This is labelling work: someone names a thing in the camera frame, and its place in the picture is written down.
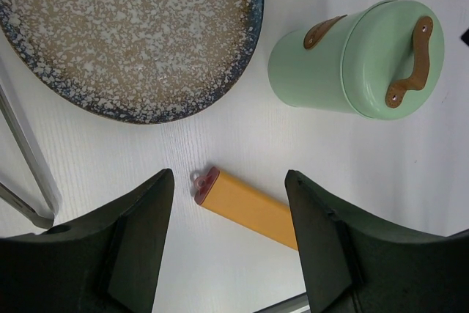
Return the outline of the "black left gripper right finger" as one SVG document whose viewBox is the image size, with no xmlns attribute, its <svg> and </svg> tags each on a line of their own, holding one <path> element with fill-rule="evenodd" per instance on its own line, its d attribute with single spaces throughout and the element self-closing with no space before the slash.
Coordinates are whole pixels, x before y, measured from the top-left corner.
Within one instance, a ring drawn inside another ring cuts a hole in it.
<svg viewBox="0 0 469 313">
<path fill-rule="evenodd" d="M 466 312 L 468 232 L 400 226 L 291 170 L 285 188 L 312 312 Z"/>
</svg>

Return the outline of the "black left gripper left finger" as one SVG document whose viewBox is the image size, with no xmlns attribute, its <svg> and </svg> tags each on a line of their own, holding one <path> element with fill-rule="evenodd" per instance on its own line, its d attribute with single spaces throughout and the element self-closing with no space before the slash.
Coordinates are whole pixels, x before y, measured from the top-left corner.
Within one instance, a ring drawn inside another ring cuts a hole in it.
<svg viewBox="0 0 469 313">
<path fill-rule="evenodd" d="M 3 312 L 151 312 L 174 196 L 163 169 L 40 234 L 1 240 Z"/>
</svg>

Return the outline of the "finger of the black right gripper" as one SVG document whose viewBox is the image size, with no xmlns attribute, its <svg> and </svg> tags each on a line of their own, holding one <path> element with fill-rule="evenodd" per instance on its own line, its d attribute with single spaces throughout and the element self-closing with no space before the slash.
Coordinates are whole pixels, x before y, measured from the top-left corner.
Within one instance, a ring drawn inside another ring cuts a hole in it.
<svg viewBox="0 0 469 313">
<path fill-rule="evenodd" d="M 469 29 L 467 29 L 460 37 L 464 44 L 469 45 Z"/>
</svg>

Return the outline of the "green round lid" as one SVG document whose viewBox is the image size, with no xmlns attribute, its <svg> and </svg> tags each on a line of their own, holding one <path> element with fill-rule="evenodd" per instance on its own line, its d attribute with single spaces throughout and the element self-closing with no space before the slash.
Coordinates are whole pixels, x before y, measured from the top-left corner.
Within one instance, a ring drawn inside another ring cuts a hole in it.
<svg viewBox="0 0 469 313">
<path fill-rule="evenodd" d="M 396 89 L 422 66 L 429 74 L 422 89 Z M 382 1 L 359 15 L 342 59 L 344 92 L 352 108 L 370 119 L 393 120 L 417 111 L 432 94 L 444 60 L 440 21 L 428 6 L 409 0 Z"/>
</svg>

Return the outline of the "metal food tongs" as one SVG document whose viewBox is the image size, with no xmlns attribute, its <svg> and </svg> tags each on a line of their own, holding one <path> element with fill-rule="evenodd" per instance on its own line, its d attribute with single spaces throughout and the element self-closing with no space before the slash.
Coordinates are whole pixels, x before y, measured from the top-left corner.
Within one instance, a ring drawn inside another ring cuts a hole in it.
<svg viewBox="0 0 469 313">
<path fill-rule="evenodd" d="M 36 227 L 50 229 L 59 212 L 61 194 L 3 62 L 1 63 L 1 113 L 47 205 L 47 210 L 37 211 L 5 184 L 1 184 L 1 198 Z"/>
</svg>

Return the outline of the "green cylindrical lunch container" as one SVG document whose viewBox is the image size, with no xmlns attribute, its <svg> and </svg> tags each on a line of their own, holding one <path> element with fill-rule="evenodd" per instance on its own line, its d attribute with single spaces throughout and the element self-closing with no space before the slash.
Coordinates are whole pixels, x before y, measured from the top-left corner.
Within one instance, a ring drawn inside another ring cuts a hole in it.
<svg viewBox="0 0 469 313">
<path fill-rule="evenodd" d="M 275 95 L 289 106 L 353 113 L 343 84 L 344 50 L 361 14 L 340 15 L 282 37 L 267 72 Z"/>
</svg>

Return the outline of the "yellow rectangular box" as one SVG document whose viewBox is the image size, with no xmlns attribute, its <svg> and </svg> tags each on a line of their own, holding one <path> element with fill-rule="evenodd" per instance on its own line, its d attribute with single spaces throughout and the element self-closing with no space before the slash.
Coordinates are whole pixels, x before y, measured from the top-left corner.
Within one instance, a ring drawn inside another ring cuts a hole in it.
<svg viewBox="0 0 469 313">
<path fill-rule="evenodd" d="M 193 181 L 197 205 L 298 250 L 289 206 L 213 167 Z"/>
</svg>

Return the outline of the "glittery round plate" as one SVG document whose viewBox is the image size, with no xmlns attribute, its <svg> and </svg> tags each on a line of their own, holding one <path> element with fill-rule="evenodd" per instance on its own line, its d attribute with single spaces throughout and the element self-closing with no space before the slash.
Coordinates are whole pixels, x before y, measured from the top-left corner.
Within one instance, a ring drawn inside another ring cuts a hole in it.
<svg viewBox="0 0 469 313">
<path fill-rule="evenodd" d="M 239 80 L 264 0 L 1 0 L 1 29 L 44 85 L 140 125 L 190 117 Z"/>
</svg>

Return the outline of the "aluminium front rail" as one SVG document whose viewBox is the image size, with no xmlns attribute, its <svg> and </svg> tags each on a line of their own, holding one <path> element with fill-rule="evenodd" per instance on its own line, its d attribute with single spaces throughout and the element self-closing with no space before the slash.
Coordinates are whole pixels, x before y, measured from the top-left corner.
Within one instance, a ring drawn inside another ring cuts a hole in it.
<svg viewBox="0 0 469 313">
<path fill-rule="evenodd" d="M 260 309 L 255 313 L 309 313 L 310 311 L 307 294 L 302 293 Z"/>
</svg>

